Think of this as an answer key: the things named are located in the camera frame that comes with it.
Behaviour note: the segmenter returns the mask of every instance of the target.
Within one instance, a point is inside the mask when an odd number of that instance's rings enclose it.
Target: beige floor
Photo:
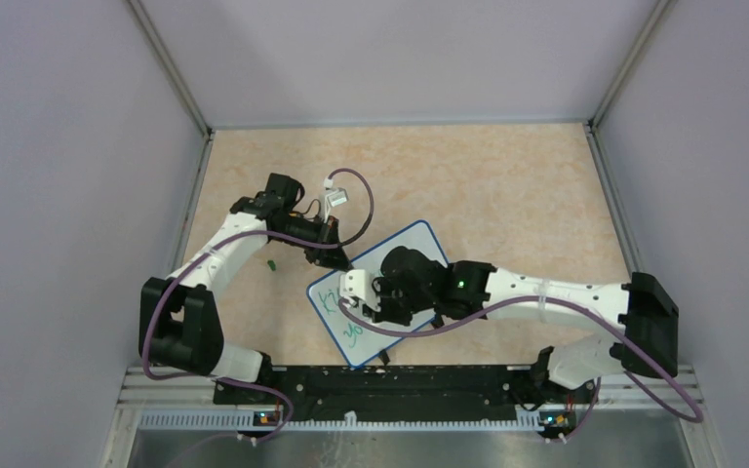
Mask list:
[[[578,282],[628,278],[577,124],[218,132],[186,256],[214,234],[231,204],[261,190],[269,173],[301,181],[307,201],[337,167],[360,171],[375,196],[374,222],[347,248],[349,256],[423,218],[450,261],[483,260]],[[336,183],[351,197],[335,213],[345,238],[366,216],[366,195],[349,175]],[[218,302],[226,339],[270,354],[275,364],[344,364],[305,296],[325,272],[299,249],[265,247]],[[530,363],[541,348],[581,336],[531,322],[478,321],[404,340],[390,356],[395,364]]]

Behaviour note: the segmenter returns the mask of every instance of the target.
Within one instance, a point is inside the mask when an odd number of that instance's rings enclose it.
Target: white connector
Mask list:
[[[323,200],[320,204],[320,217],[323,220],[328,219],[333,208],[346,202],[348,202],[348,194],[344,188],[327,188],[323,192]]]
[[[370,309],[380,311],[380,298],[377,297],[375,289],[372,288],[374,275],[368,271],[351,270],[340,275],[340,297],[357,304],[363,302]]]

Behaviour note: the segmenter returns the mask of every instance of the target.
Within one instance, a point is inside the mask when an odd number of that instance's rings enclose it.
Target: blue whiteboard frame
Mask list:
[[[388,241],[390,241],[390,240],[394,239],[395,237],[397,237],[397,236],[401,235],[401,234],[402,234],[402,233],[404,233],[405,231],[407,231],[407,230],[409,230],[409,229],[411,229],[411,228],[415,227],[416,225],[418,225],[418,224],[420,224],[420,223],[422,223],[422,224],[426,224],[426,227],[427,227],[427,228],[429,228],[429,232],[431,232],[431,233],[432,233],[432,239],[434,239],[434,240],[435,240],[435,245],[437,245],[437,246],[438,246],[438,250],[440,250],[440,251],[441,251],[441,254],[442,254],[442,255],[444,256],[444,261],[445,261],[445,262],[446,262],[447,264],[449,264],[450,260],[449,260],[449,259],[447,258],[447,253],[446,253],[446,252],[444,252],[444,248],[443,248],[443,247],[441,247],[441,243],[440,243],[440,242],[438,242],[438,236],[436,236],[436,235],[435,235],[435,230],[434,230],[434,229],[432,229],[432,226],[431,226],[431,225],[429,224],[429,222],[428,222],[428,221],[426,221],[426,219],[419,219],[419,220],[417,220],[417,221],[413,222],[412,224],[410,224],[410,225],[408,225],[408,226],[404,227],[404,228],[403,228],[403,229],[401,229],[400,231],[398,231],[398,232],[396,232],[396,233],[392,234],[391,236],[389,236],[389,237],[387,237],[387,238],[383,239],[382,241],[378,242],[377,244],[375,244],[375,245],[373,245],[373,246],[369,247],[369,248],[368,248],[368,249],[366,249],[366,250],[365,250],[365,251],[364,251],[363,253],[361,253],[361,254],[359,254],[359,255],[355,256],[354,258],[352,258],[352,259],[351,259],[351,261],[352,261],[352,265],[354,264],[354,260],[356,260],[356,259],[358,259],[358,258],[360,258],[360,257],[362,257],[362,256],[364,256],[364,255],[366,255],[366,254],[368,254],[369,252],[373,251],[374,249],[377,249],[378,247],[382,246],[382,245],[383,245],[383,244],[385,244],[386,242],[388,242]],[[332,274],[334,274],[334,273],[335,273],[335,271],[336,271],[336,270],[332,270],[332,271],[330,271],[329,273],[326,273],[325,275],[321,276],[321,277],[320,277],[319,279],[317,279],[316,281],[313,281],[313,282],[311,282],[311,283],[310,283],[310,284],[309,284],[308,286],[306,286],[306,287],[305,287],[305,296],[306,296],[306,297],[308,297],[308,301],[309,301],[309,302],[311,302],[311,306],[312,306],[312,307],[314,308],[314,312],[315,312],[315,313],[317,314],[317,317],[319,317],[319,318],[320,318],[320,322],[323,322],[323,327],[325,327],[325,328],[326,328],[326,332],[328,332],[328,333],[329,333],[329,336],[330,336],[330,337],[332,338],[332,341],[333,341],[333,342],[335,343],[335,346],[337,347],[337,349],[338,349],[338,350],[340,350],[340,354],[341,354],[341,355],[343,356],[343,359],[344,359],[344,360],[346,361],[346,364],[348,364],[348,365],[349,365],[349,367],[350,367],[350,368],[352,368],[352,369],[358,369],[358,368],[361,368],[361,367],[365,366],[365,365],[366,365],[366,363],[368,363],[368,362],[369,362],[369,361],[371,361],[372,359],[376,358],[376,357],[377,357],[377,354],[374,354],[374,355],[372,355],[372,356],[371,356],[370,358],[366,359],[365,361],[363,361],[363,363],[361,363],[361,364],[358,364],[357,366],[355,366],[355,365],[351,364],[351,362],[349,361],[348,357],[346,356],[346,353],[345,353],[345,352],[343,351],[343,347],[342,347],[342,346],[340,346],[340,343],[339,343],[339,342],[337,341],[337,338],[335,338],[335,335],[334,335],[334,334],[333,334],[333,333],[332,333],[332,332],[330,331],[330,329],[329,329],[329,324],[327,324],[327,323],[326,323],[326,321],[325,321],[325,320],[323,320],[323,316],[322,316],[322,315],[320,315],[319,309],[317,308],[317,304],[315,304],[315,303],[314,303],[314,301],[313,301],[313,300],[311,299],[311,296],[309,296],[309,295],[308,295],[308,290],[310,290],[312,286],[314,286],[314,285],[316,285],[317,283],[320,283],[321,281],[323,281],[323,280],[325,280],[326,278],[330,277],[330,276],[331,276]],[[432,318],[432,319],[429,319],[429,320],[427,320],[426,322],[424,322],[424,323],[420,324],[420,325],[419,325],[419,326],[418,326],[418,327],[417,327],[416,329],[414,329],[414,330],[413,330],[413,332],[417,332],[418,330],[422,329],[423,327],[426,327],[427,325],[429,325],[429,323],[430,323],[430,322],[432,322],[432,320],[434,320],[434,318]],[[403,341],[404,339],[405,339],[405,338],[398,338],[398,340],[397,340],[397,341],[395,341],[394,343],[392,343],[392,344],[390,344],[390,345],[386,346],[385,348],[383,348],[383,351],[387,351],[387,350],[389,350],[389,349],[393,348],[393,347],[394,347],[395,345],[397,345],[398,343],[400,343],[400,342],[401,342],[401,341]]]

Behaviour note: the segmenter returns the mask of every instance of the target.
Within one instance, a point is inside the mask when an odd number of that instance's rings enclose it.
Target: green writing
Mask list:
[[[340,297],[340,289],[334,289],[323,295],[317,291],[317,298],[320,299],[320,304],[323,306],[323,310],[326,311],[327,315],[331,315],[337,312],[338,306],[337,301]],[[348,330],[343,331],[343,335],[349,338],[349,348],[354,348],[357,345],[357,337],[363,334],[363,329],[360,327],[348,323]]]
[[[357,335],[363,334],[363,329],[356,325],[349,324],[349,329],[344,331],[343,334],[352,339],[349,348],[353,348],[357,344]]]

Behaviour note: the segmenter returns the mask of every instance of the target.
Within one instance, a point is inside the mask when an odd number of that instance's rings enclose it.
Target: metal frame edge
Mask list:
[[[188,89],[188,85],[184,78],[182,78],[181,73],[179,73],[179,69],[174,62],[174,59],[168,52],[165,42],[159,35],[156,25],[153,23],[153,20],[150,18],[150,15],[144,8],[141,0],[125,0],[125,3],[128,5],[131,15],[134,17],[139,30],[141,30],[144,35],[145,42],[147,42],[150,47],[153,56],[156,58],[156,61],[159,62],[162,71],[165,72],[165,77],[168,78],[168,82],[174,89],[174,92],[176,93],[179,102],[182,104],[182,107],[184,107],[185,112],[187,112],[188,116],[193,120],[194,125],[199,132],[204,137],[207,137],[211,133],[211,126],[205,121],[205,117],[202,115],[202,110],[199,108],[199,104],[197,104],[196,99],[194,99],[194,96]]]
[[[587,143],[590,145],[593,164],[596,166],[599,181],[602,183],[605,201],[610,210],[612,225],[615,228],[615,237],[618,239],[627,269],[630,272],[644,271],[642,256],[639,247],[636,245],[636,239],[627,219],[621,197],[618,194],[617,183],[612,174],[610,160],[601,144],[599,131],[594,130],[592,123],[587,123],[584,125],[584,132],[587,136]]]
[[[196,207],[199,204],[199,196],[202,193],[202,183],[205,180],[205,172],[208,170],[208,162],[211,160],[211,151],[214,148],[215,136],[216,133],[210,133],[205,138],[205,144],[202,147],[202,155],[199,158],[199,165],[196,169],[193,185],[188,194],[188,203],[185,205],[182,224],[179,227],[177,246],[174,250],[173,257],[171,258],[170,271],[176,270],[183,264],[185,250],[188,246],[188,238],[190,238],[191,235],[194,214],[196,214]]]
[[[653,10],[650,12],[650,16],[645,21],[645,24],[642,26],[642,30],[639,31],[639,34],[633,41],[633,45],[627,52],[627,56],[624,58],[624,61],[618,68],[615,77],[613,77],[612,82],[608,86],[608,89],[605,92],[601,103],[596,109],[596,113],[593,114],[593,117],[590,119],[590,126],[594,130],[601,127],[602,123],[610,112],[615,99],[618,97],[618,94],[624,88],[629,77],[633,73],[633,70],[636,69],[636,65],[638,65],[641,61],[642,56],[647,50],[648,44],[650,43],[653,35],[658,30],[662,21],[667,18],[667,15],[670,13],[670,10],[675,4],[676,0],[656,1]]]
[[[102,468],[126,467],[134,450],[141,409],[116,408],[99,464]]]
[[[726,468],[727,458],[716,432],[716,425],[705,405],[702,405],[702,412],[705,419],[700,424],[679,421],[685,444],[690,452],[690,462],[694,468]]]
[[[535,118],[466,118],[466,119],[372,119],[372,120],[317,120],[311,122],[257,122],[253,124],[214,125],[214,130],[282,130],[282,129],[333,129],[364,127],[434,127],[449,125],[536,125],[536,124],[579,124],[589,120],[588,117],[535,117]]]

